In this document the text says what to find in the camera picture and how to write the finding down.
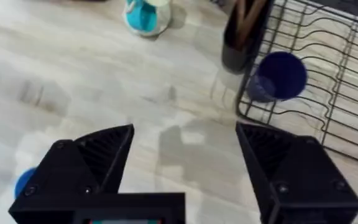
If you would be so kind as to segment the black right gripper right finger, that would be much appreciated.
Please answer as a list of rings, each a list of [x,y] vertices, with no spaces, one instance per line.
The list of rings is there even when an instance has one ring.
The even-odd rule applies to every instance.
[[[236,134],[262,223],[355,220],[358,196],[314,137],[240,122]]]

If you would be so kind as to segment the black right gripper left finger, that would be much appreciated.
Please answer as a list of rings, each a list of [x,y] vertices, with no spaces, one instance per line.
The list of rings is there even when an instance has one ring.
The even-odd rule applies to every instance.
[[[134,137],[133,124],[52,144],[9,209],[17,223],[73,223],[93,196],[116,194]]]

